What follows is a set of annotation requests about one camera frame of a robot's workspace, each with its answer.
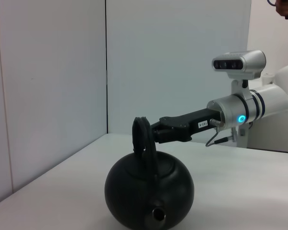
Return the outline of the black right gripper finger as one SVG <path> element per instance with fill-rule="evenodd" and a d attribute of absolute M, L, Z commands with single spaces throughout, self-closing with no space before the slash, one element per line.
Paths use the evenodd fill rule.
<path fill-rule="evenodd" d="M 169 125 L 166 120 L 159 120 L 158 122 L 151 125 L 151 129 L 153 131 L 161 131 L 161 130 L 171 130 L 172 126 Z"/>
<path fill-rule="evenodd" d="M 179 133 L 173 130 L 157 130 L 153 132 L 154 140 L 156 143 L 168 143 L 179 141 Z"/>

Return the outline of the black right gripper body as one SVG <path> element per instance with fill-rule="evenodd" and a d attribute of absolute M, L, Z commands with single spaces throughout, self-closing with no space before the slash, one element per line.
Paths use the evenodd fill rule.
<path fill-rule="evenodd" d="M 179 141 L 191 141 L 192 135 L 214 128 L 215 125 L 210 124 L 212 119 L 220 121 L 220 112 L 207 108 L 176 117 L 160 118 L 168 121 L 171 130 L 179 133 Z"/>

